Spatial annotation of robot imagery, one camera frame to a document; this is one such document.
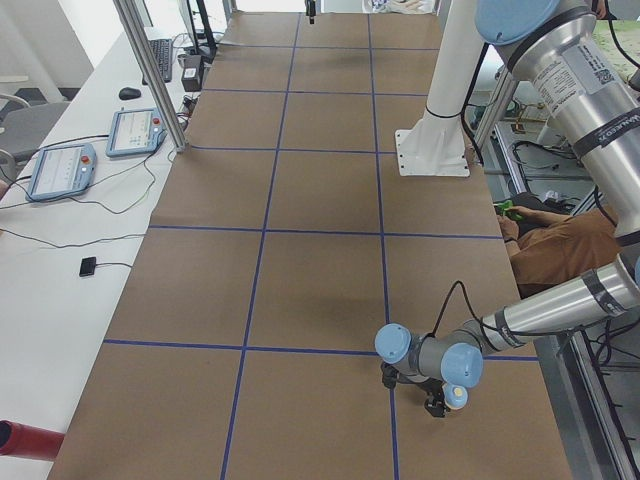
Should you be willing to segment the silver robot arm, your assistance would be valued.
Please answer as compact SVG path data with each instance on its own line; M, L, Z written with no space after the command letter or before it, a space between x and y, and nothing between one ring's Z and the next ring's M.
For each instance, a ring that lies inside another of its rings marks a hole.
M531 84L594 184L594 210L568 215L522 193L494 204L525 298L447 335L391 323L375 338L386 388L420 388L435 417L462 408L484 358L569 334L639 303L639 99L595 42L587 1L452 3L423 117L396 132L405 176L468 175L465 110L483 57Z

